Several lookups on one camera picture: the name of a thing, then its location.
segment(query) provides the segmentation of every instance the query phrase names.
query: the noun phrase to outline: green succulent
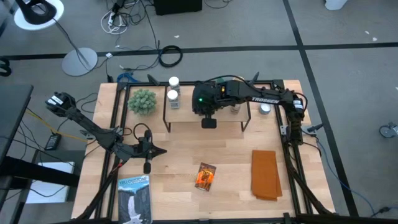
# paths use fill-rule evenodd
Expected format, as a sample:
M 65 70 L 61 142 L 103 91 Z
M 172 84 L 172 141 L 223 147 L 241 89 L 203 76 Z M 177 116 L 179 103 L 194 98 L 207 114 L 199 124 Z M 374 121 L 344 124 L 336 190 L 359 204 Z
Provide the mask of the green succulent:
M 127 106 L 134 114 L 150 115 L 155 111 L 156 94 L 149 90 L 137 90 L 134 96 L 129 99 Z

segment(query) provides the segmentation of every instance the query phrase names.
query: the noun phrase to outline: metal frame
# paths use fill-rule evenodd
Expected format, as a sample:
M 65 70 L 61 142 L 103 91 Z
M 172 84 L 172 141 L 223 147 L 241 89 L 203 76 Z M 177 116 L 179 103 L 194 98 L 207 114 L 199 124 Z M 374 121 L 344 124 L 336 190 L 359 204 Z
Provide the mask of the metal frame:
M 181 82 L 180 85 L 184 86 L 184 85 L 194 85 L 195 82 Z M 166 103 L 167 103 L 167 87 L 169 87 L 169 83 L 164 83 L 164 102 L 163 102 L 163 123 L 166 126 L 167 132 L 171 132 L 172 130 L 172 123 L 171 122 L 167 122 L 166 121 Z M 248 104 L 248 120 L 246 121 L 246 124 L 243 126 L 243 121 L 241 122 L 241 129 L 242 132 L 244 132 L 244 130 L 246 130 L 250 120 L 251 120 L 251 112 L 250 112 L 250 104 L 249 102 L 247 102 Z
M 270 85 L 271 89 L 276 88 L 276 83 L 280 84 L 281 80 L 261 80 L 261 81 L 256 81 L 255 84 L 259 85 Z M 195 82 L 181 82 L 181 85 L 194 85 Z M 153 83 L 118 83 L 117 86 L 117 91 L 116 91 L 116 96 L 115 96 L 115 101 L 114 101 L 114 106 L 113 106 L 113 113 L 112 113 L 112 119 L 111 119 L 111 128 L 114 128 L 116 125 L 116 117 L 118 114 L 118 106 L 119 106 L 119 101 L 120 101 L 120 95 L 121 95 L 121 90 L 125 89 L 126 94 L 124 97 L 124 104 L 123 104 L 123 112 L 121 116 L 121 124 L 120 127 L 124 128 L 125 127 L 125 122 L 126 122 L 126 116 L 127 116 L 127 101 L 129 98 L 130 94 L 130 89 L 131 87 L 142 87 L 142 86 L 165 86 L 165 93 L 167 91 L 167 82 L 161 82 L 160 85 L 155 85 Z M 283 126 L 283 120 L 280 112 L 280 106 L 275 105 L 275 115 L 277 119 L 277 124 L 278 126 Z M 165 113 L 163 113 L 163 121 L 166 125 L 167 130 L 170 132 L 171 125 L 167 125 L 165 122 Z M 248 122 L 246 123 L 245 126 L 243 126 L 243 123 L 241 123 L 241 127 L 243 131 L 246 129 L 248 126 Z M 282 130 L 279 128 L 279 134 L 280 134 L 280 141 L 282 144 L 282 149 L 284 152 L 284 158 L 285 161 L 290 160 L 290 151 L 289 151 L 289 144 L 288 144 L 288 139 L 286 138 L 285 135 L 282 134 Z M 300 176 L 300 178 L 306 183 L 305 181 L 305 174 L 304 170 L 302 167 L 302 161 L 299 153 L 299 149 L 297 146 L 293 146 L 293 151 L 294 151 L 294 156 L 295 156 L 295 162 L 297 166 L 297 172 Z M 108 166 L 109 166 L 109 158 L 110 154 L 106 153 L 105 158 L 104 158 L 104 165 L 103 165 L 103 172 L 101 174 L 101 180 L 105 179 L 107 174 L 108 174 Z M 115 164 L 119 163 L 119 159 L 115 158 Z M 305 203 L 305 208 L 307 213 L 302 213 L 300 204 L 299 204 L 299 196 L 297 194 L 297 188 L 295 184 L 295 180 L 289 172 L 287 172 L 288 178 L 289 178 L 289 185 L 290 185 L 290 191 L 292 194 L 292 203 L 294 207 L 294 212 L 295 212 L 295 218 L 290 218 L 288 213 L 284 213 L 284 217 L 277 217 L 277 218 L 240 218 L 240 219 L 214 219 L 214 220 L 159 220 L 156 221 L 154 220 L 154 223 L 264 223 L 264 222 L 282 222 L 282 223 L 292 223 L 292 222 L 300 222 L 300 223 L 329 223 L 329 222 L 347 222 L 347 223 L 396 223 L 397 220 L 386 220 L 386 219 L 379 219 L 379 218 L 358 218 L 358 217 L 344 217 L 344 216 L 339 216 L 339 215 L 314 215 L 312 211 L 312 206 L 311 203 L 309 202 L 307 196 L 303 194 L 303 199 Z M 112 182 L 111 185 L 111 193 L 108 201 L 108 211 L 106 214 L 106 217 L 109 219 L 112 219 L 112 214 L 113 214 L 113 207 L 114 207 L 114 196 L 116 193 L 116 183 L 117 183 L 117 178 L 115 178 Z M 96 216 L 95 218 L 100 217 L 101 213 L 101 208 L 102 208 L 102 201 L 100 201 L 98 208 L 96 209 Z

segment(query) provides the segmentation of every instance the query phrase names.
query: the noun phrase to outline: lamp base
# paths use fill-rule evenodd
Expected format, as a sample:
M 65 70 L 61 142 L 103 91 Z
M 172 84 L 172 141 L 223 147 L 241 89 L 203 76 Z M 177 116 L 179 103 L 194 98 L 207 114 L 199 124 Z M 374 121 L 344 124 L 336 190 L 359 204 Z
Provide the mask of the lamp base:
M 62 70 L 70 76 L 81 76 L 95 68 L 98 56 L 93 49 L 88 47 L 79 48 L 81 55 L 78 56 L 76 50 L 69 52 L 62 60 Z

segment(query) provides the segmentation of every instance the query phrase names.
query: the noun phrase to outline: black box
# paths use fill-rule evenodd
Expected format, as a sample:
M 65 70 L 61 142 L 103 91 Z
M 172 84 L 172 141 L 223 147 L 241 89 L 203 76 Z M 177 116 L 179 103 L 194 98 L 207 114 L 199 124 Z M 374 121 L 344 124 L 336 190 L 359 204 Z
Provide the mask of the black box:
M 201 11 L 202 0 L 154 0 L 156 14 L 159 16 Z

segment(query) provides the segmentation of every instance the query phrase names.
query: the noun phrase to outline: blue cable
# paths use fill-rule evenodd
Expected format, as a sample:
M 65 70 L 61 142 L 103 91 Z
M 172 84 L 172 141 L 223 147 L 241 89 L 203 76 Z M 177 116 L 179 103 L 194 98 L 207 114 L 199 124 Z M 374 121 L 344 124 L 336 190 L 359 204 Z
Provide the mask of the blue cable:
M 341 184 L 343 187 L 347 188 L 349 191 L 351 191 L 352 193 L 354 193 L 354 194 L 360 196 L 363 200 L 365 200 L 366 203 L 368 203 L 369 207 L 371 207 L 372 214 L 375 214 L 374 209 L 373 209 L 373 206 L 372 206 L 372 204 L 370 203 L 370 201 L 369 201 L 366 197 L 364 197 L 363 195 L 361 195 L 360 193 L 358 193 L 358 192 L 356 192 L 356 191 L 350 189 L 349 187 L 347 187 L 344 183 L 342 183 L 342 181 L 338 178 L 338 176 L 333 172 L 333 170 L 331 169 L 331 166 L 330 166 L 330 163 L 329 163 L 329 160 L 328 160 L 328 155 L 326 154 L 325 148 L 322 146 L 322 143 L 321 143 L 319 140 L 317 141 L 317 143 L 321 146 L 321 148 L 322 148 L 322 150 L 323 150 L 323 154 L 325 155 L 326 163 L 328 164 L 328 167 L 329 167 L 329 169 L 330 169 L 330 172 L 338 179 L 338 181 L 340 181 L 340 184 Z

